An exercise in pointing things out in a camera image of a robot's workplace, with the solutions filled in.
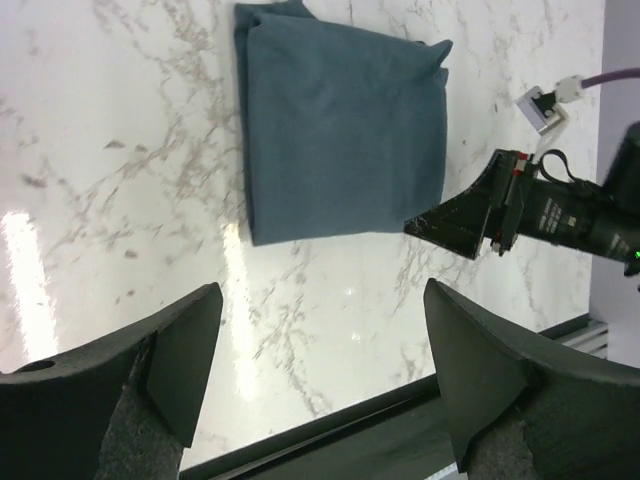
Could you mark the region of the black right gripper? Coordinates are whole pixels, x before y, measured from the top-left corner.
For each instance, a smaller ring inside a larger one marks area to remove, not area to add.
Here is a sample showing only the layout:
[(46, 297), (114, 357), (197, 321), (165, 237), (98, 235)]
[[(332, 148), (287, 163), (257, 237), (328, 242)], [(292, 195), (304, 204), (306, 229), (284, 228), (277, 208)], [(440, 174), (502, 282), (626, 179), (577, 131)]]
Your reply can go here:
[(471, 186), (406, 221), (404, 233), (475, 260), (488, 225), (500, 255), (521, 235), (621, 262), (637, 275), (639, 151), (619, 152), (600, 186), (559, 180), (543, 162), (497, 149)]

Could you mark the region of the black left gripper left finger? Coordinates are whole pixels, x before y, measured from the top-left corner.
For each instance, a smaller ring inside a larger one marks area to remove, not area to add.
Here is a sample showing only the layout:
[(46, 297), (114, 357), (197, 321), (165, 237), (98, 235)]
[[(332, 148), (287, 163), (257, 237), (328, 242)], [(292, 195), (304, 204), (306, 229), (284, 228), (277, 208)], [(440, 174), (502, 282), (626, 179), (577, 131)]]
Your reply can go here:
[(176, 479), (221, 324), (206, 284), (127, 327), (1, 376), (4, 479)]

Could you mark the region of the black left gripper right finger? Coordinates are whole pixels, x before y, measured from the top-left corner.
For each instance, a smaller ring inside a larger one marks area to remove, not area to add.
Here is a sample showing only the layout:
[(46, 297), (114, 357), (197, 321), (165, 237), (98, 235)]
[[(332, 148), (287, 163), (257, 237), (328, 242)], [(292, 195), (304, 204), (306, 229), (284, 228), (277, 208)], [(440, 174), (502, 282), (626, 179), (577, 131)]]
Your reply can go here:
[(430, 279), (426, 327), (471, 479), (636, 479), (639, 371), (566, 347)]

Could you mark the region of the grey-blue t-shirt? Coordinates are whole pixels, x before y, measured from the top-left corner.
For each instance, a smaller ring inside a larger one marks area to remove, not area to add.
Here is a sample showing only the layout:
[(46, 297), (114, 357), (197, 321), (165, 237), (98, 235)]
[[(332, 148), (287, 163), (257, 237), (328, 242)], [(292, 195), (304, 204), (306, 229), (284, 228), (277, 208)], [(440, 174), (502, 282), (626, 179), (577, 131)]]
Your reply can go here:
[(234, 8), (253, 243), (399, 233), (441, 201), (452, 44), (326, 22), (303, 3)]

